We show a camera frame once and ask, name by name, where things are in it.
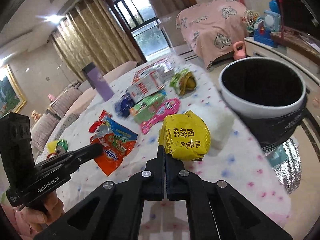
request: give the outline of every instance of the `pink sleeve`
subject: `pink sleeve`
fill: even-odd
[[[17,233],[22,237],[24,240],[31,240],[37,234],[35,230],[33,230],[30,225],[25,222],[22,218],[21,211],[17,211],[13,207],[1,205],[4,213],[7,215],[10,223],[17,231]]]

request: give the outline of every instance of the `green soda can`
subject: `green soda can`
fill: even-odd
[[[57,143],[57,147],[56,147],[56,153],[57,154],[62,154],[62,153],[66,153],[68,151],[68,143],[67,140],[65,139],[60,139]]]

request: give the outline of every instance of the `trash can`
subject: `trash can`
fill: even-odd
[[[222,70],[219,84],[226,104],[265,152],[284,143],[304,117],[306,84],[295,69],[279,60],[237,60]]]

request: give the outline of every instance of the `tv screen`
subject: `tv screen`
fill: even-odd
[[[283,11],[284,26],[320,40],[320,0],[283,0]]]

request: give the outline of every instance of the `yellow package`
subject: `yellow package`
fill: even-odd
[[[210,148],[210,132],[192,111],[168,115],[159,132],[159,144],[173,158],[182,161],[202,159]]]
[[[47,148],[49,150],[49,153],[55,153],[56,152],[56,147],[57,147],[57,143],[59,140],[56,141],[52,141],[50,143],[47,143]]]

